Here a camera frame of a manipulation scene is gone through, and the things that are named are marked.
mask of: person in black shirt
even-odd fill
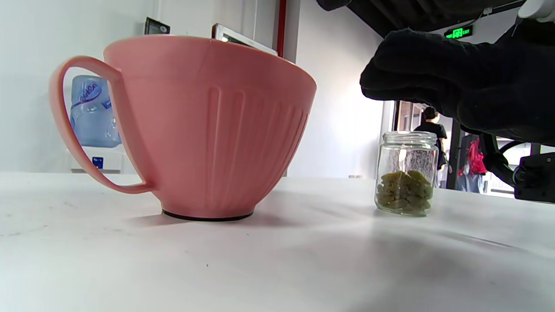
[[[440,172],[443,170],[445,165],[447,164],[447,157],[445,155],[445,150],[443,148],[443,140],[447,139],[447,133],[445,132],[445,127],[442,124],[438,124],[437,122],[440,120],[440,115],[433,107],[426,107],[424,110],[424,118],[426,118],[426,122],[416,127],[415,131],[424,131],[435,133],[437,136],[436,146],[440,150],[439,158],[437,161],[437,170],[438,173],[436,174],[436,187],[440,186]]]

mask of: red bag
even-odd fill
[[[477,139],[470,143],[468,149],[468,164],[470,165],[471,174],[485,174],[487,172],[483,159],[484,154],[480,150],[480,139]]]

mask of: blue label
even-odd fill
[[[92,161],[97,169],[102,169],[104,167],[104,157],[93,157]]]
[[[102,102],[102,106],[104,106],[105,109],[108,109],[108,108],[112,107],[112,101],[107,100],[105,102]]]
[[[102,92],[102,87],[99,86],[96,82],[93,82],[92,84],[84,84],[84,87],[85,88],[83,88],[83,90],[81,91],[79,102],[73,104],[72,107],[90,102],[98,98],[100,96],[100,93]]]

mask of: dark ceiling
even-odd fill
[[[520,7],[525,0],[319,0],[322,3],[348,3],[348,7],[381,36],[390,31],[411,28],[434,31],[472,21],[484,8],[491,14]]]

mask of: pink bowl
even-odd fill
[[[296,65],[213,39],[136,37],[108,46],[104,59],[74,57],[53,73],[58,130],[94,179],[123,193],[153,192],[165,213],[180,218],[252,214],[291,162],[316,92]],[[70,67],[109,81],[122,141],[143,183],[113,184],[83,152],[63,101]]]

